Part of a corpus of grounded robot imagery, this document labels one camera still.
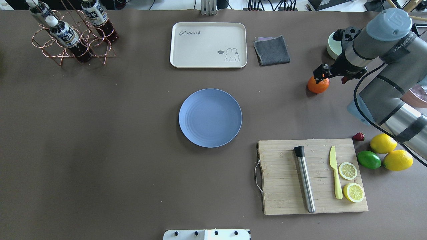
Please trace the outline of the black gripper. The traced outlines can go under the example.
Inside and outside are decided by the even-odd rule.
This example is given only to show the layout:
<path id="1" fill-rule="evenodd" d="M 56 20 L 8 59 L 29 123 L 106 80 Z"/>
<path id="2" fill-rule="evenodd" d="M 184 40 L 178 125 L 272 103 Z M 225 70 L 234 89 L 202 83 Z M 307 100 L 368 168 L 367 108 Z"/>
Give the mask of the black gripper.
<path id="1" fill-rule="evenodd" d="M 363 53 L 363 45 L 365 30 L 348 27 L 347 29 L 338 29 L 333 39 L 341 41 L 343 52 L 335 60 L 334 64 L 320 64 L 313 74 L 316 84 L 326 78 L 343 76 L 341 83 L 346 84 L 348 81 L 356 78 L 361 78 L 366 73 L 366 65 L 368 64 L 368 56 Z"/>

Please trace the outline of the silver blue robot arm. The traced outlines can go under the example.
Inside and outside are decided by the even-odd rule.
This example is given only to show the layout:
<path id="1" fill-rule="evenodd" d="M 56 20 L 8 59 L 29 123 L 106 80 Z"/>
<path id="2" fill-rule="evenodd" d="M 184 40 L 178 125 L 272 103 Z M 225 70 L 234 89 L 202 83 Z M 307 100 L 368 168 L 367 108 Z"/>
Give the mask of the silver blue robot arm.
<path id="1" fill-rule="evenodd" d="M 369 75 L 367 65 L 380 58 L 382 70 L 360 93 L 354 91 L 348 111 L 416 152 L 415 158 L 426 165 L 426 116 L 401 100 L 416 84 L 426 84 L 426 42 L 411 27 L 406 11 L 383 10 L 343 47 L 334 64 L 317 67 L 314 79 L 362 81 Z"/>

